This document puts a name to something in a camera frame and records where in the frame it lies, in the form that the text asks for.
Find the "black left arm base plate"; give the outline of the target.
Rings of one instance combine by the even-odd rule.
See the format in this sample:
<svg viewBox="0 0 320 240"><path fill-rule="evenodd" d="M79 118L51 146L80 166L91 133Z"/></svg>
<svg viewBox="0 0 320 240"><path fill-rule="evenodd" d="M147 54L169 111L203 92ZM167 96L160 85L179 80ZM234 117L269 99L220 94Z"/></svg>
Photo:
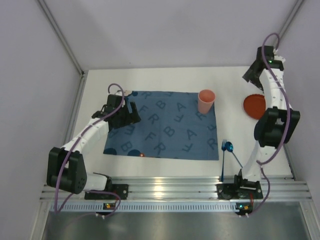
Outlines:
<svg viewBox="0 0 320 240"><path fill-rule="evenodd" d="M108 190L104 190L105 192L111 192L117 194L121 200L126 200L129 193L129 185L128 184L112 184ZM84 195L85 200L115 200L116 196L112 194L104 194L104 193L91 193L86 192Z"/></svg>

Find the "red plastic plate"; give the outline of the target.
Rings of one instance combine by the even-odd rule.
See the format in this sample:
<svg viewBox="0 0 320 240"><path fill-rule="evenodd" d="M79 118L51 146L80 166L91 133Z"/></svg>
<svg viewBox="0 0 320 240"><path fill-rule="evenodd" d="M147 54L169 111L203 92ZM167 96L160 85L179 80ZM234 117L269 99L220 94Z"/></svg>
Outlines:
<svg viewBox="0 0 320 240"><path fill-rule="evenodd" d="M266 111L265 97L262 94L247 96L243 101L243 109L249 117L259 120Z"/></svg>

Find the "blue letter-print placemat cloth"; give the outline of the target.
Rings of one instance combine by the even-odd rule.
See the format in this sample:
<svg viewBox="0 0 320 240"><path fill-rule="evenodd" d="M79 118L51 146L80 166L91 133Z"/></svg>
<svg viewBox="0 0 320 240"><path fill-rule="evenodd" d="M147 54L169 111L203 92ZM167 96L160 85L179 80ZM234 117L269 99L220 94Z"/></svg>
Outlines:
<svg viewBox="0 0 320 240"><path fill-rule="evenodd" d="M198 111L198 93L126 90L141 120L113 129L103 154L162 159L217 161L215 108Z"/></svg>

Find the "pink plastic cup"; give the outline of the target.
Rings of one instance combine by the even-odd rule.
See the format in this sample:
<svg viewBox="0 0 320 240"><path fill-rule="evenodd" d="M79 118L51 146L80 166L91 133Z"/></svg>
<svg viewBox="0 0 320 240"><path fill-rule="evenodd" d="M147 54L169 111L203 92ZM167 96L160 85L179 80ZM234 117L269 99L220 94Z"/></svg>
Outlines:
<svg viewBox="0 0 320 240"><path fill-rule="evenodd" d="M201 90L198 93L198 111L201 114L207 114L213 106L215 99L216 95L213 91L209 89Z"/></svg>

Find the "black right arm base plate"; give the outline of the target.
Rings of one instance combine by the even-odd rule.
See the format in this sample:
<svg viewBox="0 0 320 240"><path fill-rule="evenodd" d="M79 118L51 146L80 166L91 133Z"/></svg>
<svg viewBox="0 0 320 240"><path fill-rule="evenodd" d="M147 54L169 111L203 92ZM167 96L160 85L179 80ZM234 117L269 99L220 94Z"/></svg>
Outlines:
<svg viewBox="0 0 320 240"><path fill-rule="evenodd" d="M233 182L216 185L219 200L254 200L263 199L261 184L259 181L249 181L240 175L235 175Z"/></svg>

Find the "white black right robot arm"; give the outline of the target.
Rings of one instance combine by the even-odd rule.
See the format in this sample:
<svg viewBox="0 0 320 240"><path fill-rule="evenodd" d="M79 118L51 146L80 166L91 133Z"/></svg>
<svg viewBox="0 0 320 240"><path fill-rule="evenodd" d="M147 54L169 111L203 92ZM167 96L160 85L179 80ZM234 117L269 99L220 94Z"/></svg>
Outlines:
<svg viewBox="0 0 320 240"><path fill-rule="evenodd" d="M242 77L262 90L265 99L265 111L254 127L254 149L241 169L242 177L251 182L261 179L261 168L288 143L301 117L288 100L284 62L273 46L258 47L255 61Z"/></svg>

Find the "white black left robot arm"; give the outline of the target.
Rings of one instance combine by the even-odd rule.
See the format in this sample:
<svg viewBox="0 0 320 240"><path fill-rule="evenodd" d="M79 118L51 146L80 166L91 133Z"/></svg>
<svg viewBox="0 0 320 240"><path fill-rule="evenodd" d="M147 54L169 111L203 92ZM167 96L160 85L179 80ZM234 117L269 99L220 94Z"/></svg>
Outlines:
<svg viewBox="0 0 320 240"><path fill-rule="evenodd" d="M110 94L107 102L91 116L76 137L62 147L53 147L48 155L46 184L71 194L83 191L103 191L108 176L86 171L85 156L111 130L141 121L136 103L123 95Z"/></svg>

